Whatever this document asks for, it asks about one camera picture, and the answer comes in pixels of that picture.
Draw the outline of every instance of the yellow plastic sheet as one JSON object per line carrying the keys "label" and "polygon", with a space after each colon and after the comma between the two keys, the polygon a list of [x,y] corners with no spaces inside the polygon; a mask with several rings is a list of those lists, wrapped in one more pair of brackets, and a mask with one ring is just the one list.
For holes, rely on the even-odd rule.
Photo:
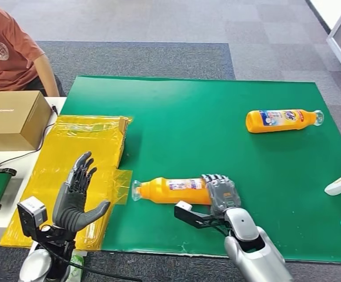
{"label": "yellow plastic sheet", "polygon": [[[61,185],[80,155],[92,151],[98,171],[87,191],[85,210],[102,200],[110,201],[106,215],[77,233],[76,249],[100,250],[109,216],[115,204],[125,204],[132,172],[118,170],[129,118],[106,116],[59,116],[47,135],[31,178],[21,200],[35,196],[43,202],[48,220]],[[17,210],[1,239],[1,246],[30,247],[32,240],[23,235]]]}

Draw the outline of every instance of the person's arm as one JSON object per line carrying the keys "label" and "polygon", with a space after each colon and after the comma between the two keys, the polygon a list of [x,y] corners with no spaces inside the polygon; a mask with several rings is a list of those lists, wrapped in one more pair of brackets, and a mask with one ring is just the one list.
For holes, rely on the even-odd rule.
{"label": "person's arm", "polygon": [[60,96],[57,83],[55,79],[55,74],[45,54],[41,55],[36,59],[33,61],[33,64],[48,97]]}
{"label": "person's arm", "polygon": [[48,57],[31,37],[20,28],[13,17],[1,9],[0,32],[15,51],[34,64],[48,96],[60,96]]}

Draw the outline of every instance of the person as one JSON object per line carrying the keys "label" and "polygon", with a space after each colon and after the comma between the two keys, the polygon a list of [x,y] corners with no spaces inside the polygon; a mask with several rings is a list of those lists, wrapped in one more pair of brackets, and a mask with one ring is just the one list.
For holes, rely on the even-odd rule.
{"label": "person", "polygon": [[0,9],[0,91],[14,90],[66,96],[44,51],[13,17]]}

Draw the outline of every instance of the white table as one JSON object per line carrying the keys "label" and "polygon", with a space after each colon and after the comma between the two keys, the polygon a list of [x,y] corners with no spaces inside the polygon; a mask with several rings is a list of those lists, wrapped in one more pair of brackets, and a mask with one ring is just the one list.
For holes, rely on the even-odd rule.
{"label": "white table", "polygon": [[[64,102],[66,101],[65,97],[48,97],[45,99],[49,105],[56,106],[58,113],[61,112]],[[57,116],[55,115],[55,113],[53,113],[49,119],[48,124],[55,122],[56,120]],[[12,157],[24,155],[27,152],[30,151],[0,152],[0,162],[11,159]],[[0,239],[5,229],[8,226],[8,224],[11,220],[12,215],[17,207],[17,203],[20,200],[24,189],[27,187],[27,184],[28,183],[28,180],[30,180],[30,177],[31,176],[33,167],[39,157],[39,154],[39,152],[30,154],[23,158],[4,163],[0,167],[11,167],[17,172],[16,176],[12,177],[10,180],[0,202],[2,205],[0,209]]]}

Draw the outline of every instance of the gray floor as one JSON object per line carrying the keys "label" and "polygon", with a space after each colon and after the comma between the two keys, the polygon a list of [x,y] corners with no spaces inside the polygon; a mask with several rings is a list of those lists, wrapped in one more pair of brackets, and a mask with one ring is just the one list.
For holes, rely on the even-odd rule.
{"label": "gray floor", "polygon": [[[305,0],[0,0],[0,6],[37,41],[228,43],[237,79],[314,81],[341,131],[341,66]],[[0,281],[15,281],[24,256],[25,250],[0,248]],[[242,281],[226,260],[98,252],[87,264],[145,281]],[[288,266],[296,281],[341,281],[341,266]],[[88,274],[85,281],[113,280]]]}
{"label": "gray floor", "polygon": [[341,65],[305,0],[0,0],[0,6],[37,41],[228,43],[237,79],[314,81],[341,131]]}
{"label": "gray floor", "polygon": [[38,43],[49,57],[66,93],[77,75],[234,79],[227,43]]}

